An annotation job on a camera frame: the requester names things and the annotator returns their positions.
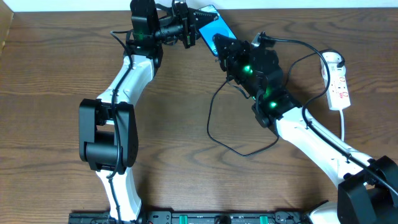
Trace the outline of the blue screen Galaxy smartphone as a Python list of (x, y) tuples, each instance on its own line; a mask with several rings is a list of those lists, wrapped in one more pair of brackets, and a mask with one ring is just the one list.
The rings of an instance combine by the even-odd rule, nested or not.
[(217, 20), (205, 25), (204, 27), (202, 27), (199, 30), (200, 34), (202, 36), (202, 39), (204, 40), (204, 42), (208, 46), (208, 48), (211, 51), (211, 53), (215, 57), (217, 57), (218, 56), (218, 51), (216, 49), (216, 45), (215, 45), (215, 42), (213, 40), (214, 35), (215, 34), (220, 34), (220, 35), (232, 38), (232, 39), (236, 39), (236, 36), (233, 33), (233, 31), (229, 28), (227, 23), (225, 23), (224, 19), (222, 18), (222, 16), (220, 15), (220, 13), (216, 9), (216, 7), (214, 7), (214, 5), (210, 4), (210, 5), (207, 5), (205, 7), (202, 7), (202, 8), (200, 8), (200, 11), (216, 13), (218, 15), (218, 19)]

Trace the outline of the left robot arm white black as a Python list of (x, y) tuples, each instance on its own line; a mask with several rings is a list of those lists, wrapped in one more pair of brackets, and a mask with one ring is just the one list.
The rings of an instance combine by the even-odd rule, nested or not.
[(163, 45), (181, 41), (188, 49), (202, 27), (219, 19), (216, 11), (193, 9), (185, 1), (166, 7), (134, 0), (130, 10), (132, 29), (120, 41), (124, 52), (119, 73), (102, 94), (79, 106), (79, 156), (104, 184), (113, 223), (141, 218), (142, 200), (132, 171), (139, 146), (134, 108), (161, 66)]

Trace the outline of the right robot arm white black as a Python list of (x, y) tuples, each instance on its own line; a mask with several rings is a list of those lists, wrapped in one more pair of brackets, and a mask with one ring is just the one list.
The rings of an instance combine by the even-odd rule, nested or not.
[(397, 223), (397, 164), (357, 151), (322, 126), (282, 83), (276, 40), (264, 33), (256, 39), (213, 38), (227, 79), (254, 98), (259, 124), (299, 148), (337, 188), (338, 200), (307, 212), (305, 223)]

